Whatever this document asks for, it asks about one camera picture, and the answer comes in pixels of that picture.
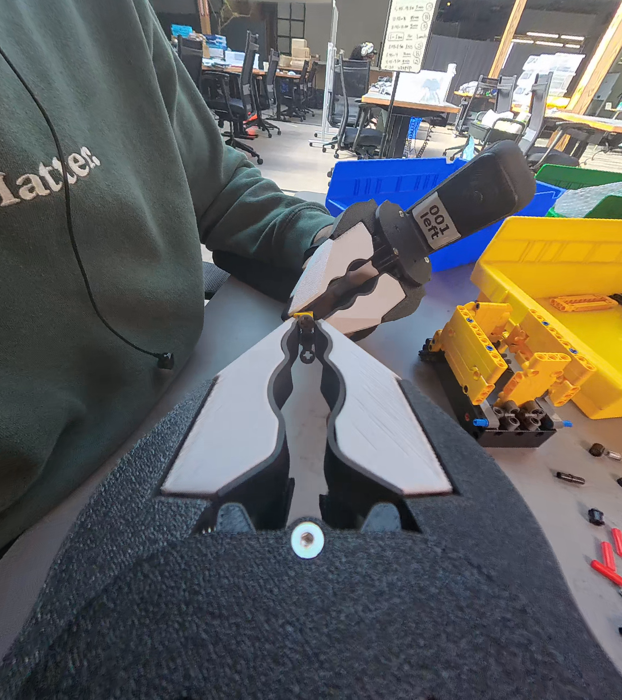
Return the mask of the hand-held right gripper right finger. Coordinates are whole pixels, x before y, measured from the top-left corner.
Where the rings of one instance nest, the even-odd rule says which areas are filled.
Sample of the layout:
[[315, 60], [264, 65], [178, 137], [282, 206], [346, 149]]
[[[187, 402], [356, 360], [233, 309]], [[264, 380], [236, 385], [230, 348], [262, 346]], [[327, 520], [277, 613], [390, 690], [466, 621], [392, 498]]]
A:
[[329, 388], [337, 383], [328, 436], [340, 460], [400, 497], [452, 493], [400, 377], [328, 322], [317, 330], [328, 340]]

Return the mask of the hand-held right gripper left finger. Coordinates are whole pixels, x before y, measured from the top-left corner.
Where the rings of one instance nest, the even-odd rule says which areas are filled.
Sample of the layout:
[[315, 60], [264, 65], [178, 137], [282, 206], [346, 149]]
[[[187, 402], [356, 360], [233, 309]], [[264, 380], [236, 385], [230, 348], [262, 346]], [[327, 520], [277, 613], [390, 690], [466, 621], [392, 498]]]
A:
[[282, 409], [293, 390], [295, 360], [296, 321], [289, 319], [221, 370], [161, 493], [226, 499], [235, 489], [286, 484], [290, 455]]

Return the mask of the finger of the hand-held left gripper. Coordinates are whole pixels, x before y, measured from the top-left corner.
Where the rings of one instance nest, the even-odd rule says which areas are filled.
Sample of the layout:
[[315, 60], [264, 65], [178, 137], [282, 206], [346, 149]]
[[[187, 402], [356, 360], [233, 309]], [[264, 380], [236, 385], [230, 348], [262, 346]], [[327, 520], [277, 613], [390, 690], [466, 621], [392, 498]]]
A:
[[343, 335], [372, 332], [384, 317], [407, 299], [406, 290], [392, 275], [382, 273], [360, 287], [341, 294], [328, 293], [314, 305], [314, 317]]
[[375, 276], [360, 274], [359, 282], [351, 279], [351, 266], [363, 267], [373, 254], [372, 234], [362, 221], [341, 234], [333, 232], [306, 261], [289, 297], [288, 318], [301, 312], [311, 312], [316, 318], [328, 317], [350, 291]]

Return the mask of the black lego connector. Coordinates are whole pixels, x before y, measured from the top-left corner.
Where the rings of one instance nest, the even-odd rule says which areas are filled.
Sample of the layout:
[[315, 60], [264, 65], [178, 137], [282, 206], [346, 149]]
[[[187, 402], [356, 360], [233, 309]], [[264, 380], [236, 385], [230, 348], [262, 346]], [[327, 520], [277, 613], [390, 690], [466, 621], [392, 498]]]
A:
[[298, 331], [298, 345], [300, 350], [298, 357], [304, 364], [312, 364], [316, 359], [316, 322], [296, 320]]

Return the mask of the person's left forearm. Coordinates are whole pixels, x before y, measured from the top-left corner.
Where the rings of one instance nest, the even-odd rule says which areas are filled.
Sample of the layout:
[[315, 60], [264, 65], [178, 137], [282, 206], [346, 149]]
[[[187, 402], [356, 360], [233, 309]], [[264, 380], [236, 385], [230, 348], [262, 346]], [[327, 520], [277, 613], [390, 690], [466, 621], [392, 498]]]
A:
[[333, 217], [322, 205], [285, 195], [215, 136], [208, 129], [189, 176], [200, 241], [223, 270], [286, 302]]

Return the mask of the yellow lego robot model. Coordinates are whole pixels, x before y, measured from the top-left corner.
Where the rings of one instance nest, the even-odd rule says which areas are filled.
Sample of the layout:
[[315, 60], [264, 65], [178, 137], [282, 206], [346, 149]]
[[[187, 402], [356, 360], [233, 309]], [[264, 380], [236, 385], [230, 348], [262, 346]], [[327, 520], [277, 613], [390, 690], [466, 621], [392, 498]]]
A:
[[431, 363], [459, 425], [482, 447], [540, 447], [572, 428], [558, 409], [596, 372], [539, 312], [508, 303], [459, 305], [419, 352]]

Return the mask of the orange lego beam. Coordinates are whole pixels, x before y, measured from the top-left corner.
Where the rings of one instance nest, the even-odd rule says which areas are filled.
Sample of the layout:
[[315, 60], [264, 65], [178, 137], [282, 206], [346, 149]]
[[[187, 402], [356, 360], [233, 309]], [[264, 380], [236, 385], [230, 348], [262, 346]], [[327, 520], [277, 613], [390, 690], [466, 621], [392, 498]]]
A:
[[586, 313], [608, 311], [618, 306], [618, 302], [607, 295], [583, 294], [552, 297], [550, 305], [564, 313]]

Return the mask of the black office chair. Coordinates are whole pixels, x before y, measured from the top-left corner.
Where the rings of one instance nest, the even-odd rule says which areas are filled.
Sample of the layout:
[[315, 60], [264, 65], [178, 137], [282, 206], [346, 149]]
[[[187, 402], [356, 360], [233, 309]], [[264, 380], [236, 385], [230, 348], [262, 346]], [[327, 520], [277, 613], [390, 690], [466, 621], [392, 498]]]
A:
[[248, 31], [240, 74], [206, 70], [202, 72], [200, 87], [206, 105], [216, 116], [219, 127], [228, 124], [228, 130], [221, 132], [224, 144], [249, 154], [257, 164], [263, 164], [263, 158], [251, 146], [243, 143], [255, 138], [247, 133], [246, 122], [258, 116], [252, 90], [258, 49], [259, 35]]
[[339, 54], [334, 65], [328, 111], [328, 124], [337, 128], [337, 133], [323, 147], [334, 150], [336, 159], [341, 151], [349, 151], [360, 160], [379, 157], [383, 134], [369, 126], [372, 107], [362, 102], [369, 86], [370, 64]]
[[525, 122], [511, 109], [515, 77], [489, 78], [481, 75], [473, 94], [465, 99], [455, 124], [455, 134], [465, 138], [455, 153], [465, 160], [499, 141], [518, 142]]

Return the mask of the blue plastic bin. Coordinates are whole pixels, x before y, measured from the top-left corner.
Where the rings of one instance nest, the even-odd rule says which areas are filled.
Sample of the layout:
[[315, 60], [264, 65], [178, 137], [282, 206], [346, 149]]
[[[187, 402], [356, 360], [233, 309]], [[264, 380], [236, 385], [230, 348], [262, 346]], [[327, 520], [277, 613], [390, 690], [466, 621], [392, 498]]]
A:
[[[337, 164], [328, 187], [325, 207], [340, 215], [356, 202], [390, 201], [403, 209], [436, 188], [466, 164], [461, 158], [385, 159]], [[499, 231], [503, 220], [430, 256], [433, 272], [475, 263]]]

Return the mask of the yellow plastic bin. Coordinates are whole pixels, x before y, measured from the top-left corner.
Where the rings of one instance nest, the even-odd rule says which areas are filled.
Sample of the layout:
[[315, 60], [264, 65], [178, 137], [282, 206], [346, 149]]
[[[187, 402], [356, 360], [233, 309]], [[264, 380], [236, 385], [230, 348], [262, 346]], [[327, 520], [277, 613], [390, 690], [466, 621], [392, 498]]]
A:
[[565, 311], [552, 300], [622, 294], [622, 220], [513, 216], [475, 264], [480, 299], [511, 306], [507, 339], [525, 351], [568, 354], [549, 389], [591, 419], [622, 417], [622, 305]]

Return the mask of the wooden office desk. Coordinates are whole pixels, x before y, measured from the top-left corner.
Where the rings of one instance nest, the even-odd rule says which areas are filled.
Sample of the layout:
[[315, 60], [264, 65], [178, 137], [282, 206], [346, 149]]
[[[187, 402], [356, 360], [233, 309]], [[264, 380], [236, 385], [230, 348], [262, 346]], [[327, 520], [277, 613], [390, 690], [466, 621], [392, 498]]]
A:
[[430, 118], [441, 114], [456, 115], [460, 108], [450, 102], [424, 103], [401, 101], [395, 98], [368, 93], [359, 100], [361, 110], [382, 109], [387, 112], [382, 144], [379, 147], [380, 159], [400, 159], [403, 157], [412, 118]]
[[555, 120], [555, 132], [542, 158], [536, 163], [539, 167], [554, 149], [558, 149], [562, 140], [568, 136], [580, 146], [583, 153], [587, 144], [599, 144], [606, 135], [622, 135], [622, 120], [580, 115], [568, 110], [555, 110], [547, 115]]

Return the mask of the large bubble wrap sheet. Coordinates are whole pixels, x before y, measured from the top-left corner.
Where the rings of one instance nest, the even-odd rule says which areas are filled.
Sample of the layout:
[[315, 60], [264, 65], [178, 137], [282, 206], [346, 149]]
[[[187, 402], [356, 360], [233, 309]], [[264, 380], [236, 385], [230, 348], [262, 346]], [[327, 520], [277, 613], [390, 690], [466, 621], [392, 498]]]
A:
[[554, 205], [558, 214], [585, 214], [608, 195], [622, 196], [622, 182], [566, 191]]

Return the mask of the whiteboard on stand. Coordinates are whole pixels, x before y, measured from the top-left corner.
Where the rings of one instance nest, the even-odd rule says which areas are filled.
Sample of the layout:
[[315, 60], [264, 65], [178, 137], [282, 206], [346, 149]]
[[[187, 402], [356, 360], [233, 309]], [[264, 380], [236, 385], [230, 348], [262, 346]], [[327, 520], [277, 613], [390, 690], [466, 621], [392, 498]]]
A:
[[390, 1], [379, 69], [419, 74], [423, 69], [439, 1]]

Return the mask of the person's green hoodie torso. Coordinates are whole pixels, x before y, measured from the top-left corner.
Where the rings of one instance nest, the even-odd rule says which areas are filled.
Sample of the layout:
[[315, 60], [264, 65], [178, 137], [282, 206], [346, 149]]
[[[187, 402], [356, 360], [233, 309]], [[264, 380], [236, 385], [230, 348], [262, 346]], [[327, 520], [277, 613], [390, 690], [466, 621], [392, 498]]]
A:
[[193, 352], [208, 129], [150, 2], [0, 1], [0, 557]]

